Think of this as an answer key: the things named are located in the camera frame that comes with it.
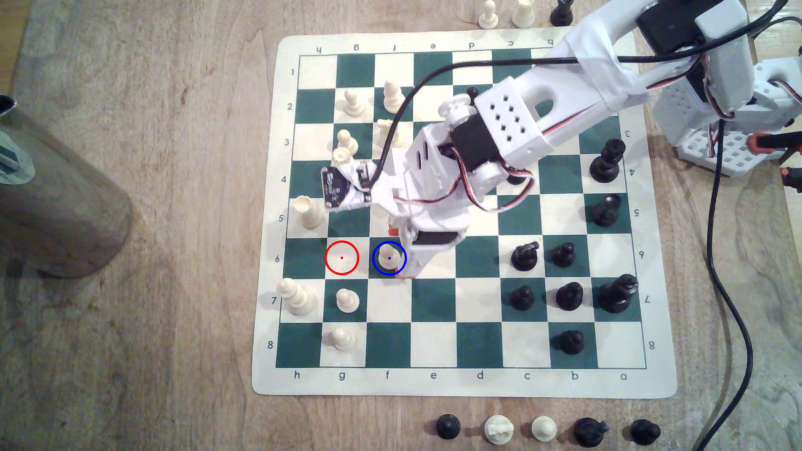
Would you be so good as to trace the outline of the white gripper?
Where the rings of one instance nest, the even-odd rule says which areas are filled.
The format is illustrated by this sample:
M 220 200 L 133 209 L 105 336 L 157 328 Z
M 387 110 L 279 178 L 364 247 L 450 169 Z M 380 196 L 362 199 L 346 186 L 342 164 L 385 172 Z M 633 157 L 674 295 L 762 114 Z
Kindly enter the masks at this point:
M 387 234 L 406 249 L 396 279 L 414 279 L 431 260 L 460 243 L 470 208 L 508 176 L 490 156 L 471 167 L 467 144 L 453 144 L 442 122 L 423 127 L 407 149 L 393 148 L 392 163 L 375 185 L 375 201 L 388 212 Z

